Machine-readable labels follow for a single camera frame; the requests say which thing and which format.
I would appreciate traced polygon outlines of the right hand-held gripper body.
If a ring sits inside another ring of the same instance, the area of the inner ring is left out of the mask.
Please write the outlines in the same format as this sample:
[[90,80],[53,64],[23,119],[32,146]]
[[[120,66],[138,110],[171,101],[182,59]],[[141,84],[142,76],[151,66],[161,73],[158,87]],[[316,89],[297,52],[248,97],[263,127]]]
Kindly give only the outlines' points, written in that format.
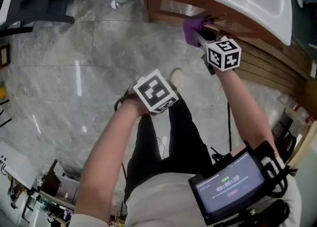
[[204,51],[201,59],[211,76],[215,74],[214,69],[223,72],[240,66],[242,49],[233,39],[223,36],[219,41],[207,40],[200,33],[194,32],[194,40]]

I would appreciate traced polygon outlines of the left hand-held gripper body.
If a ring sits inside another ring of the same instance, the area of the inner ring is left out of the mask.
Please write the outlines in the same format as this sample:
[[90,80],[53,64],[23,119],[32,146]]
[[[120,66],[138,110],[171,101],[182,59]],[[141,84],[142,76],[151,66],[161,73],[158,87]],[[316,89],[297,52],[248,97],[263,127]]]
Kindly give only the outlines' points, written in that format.
[[133,82],[125,94],[117,100],[114,109],[117,110],[119,104],[131,98],[140,99],[148,112],[153,115],[164,112],[179,100],[176,89],[158,69]]

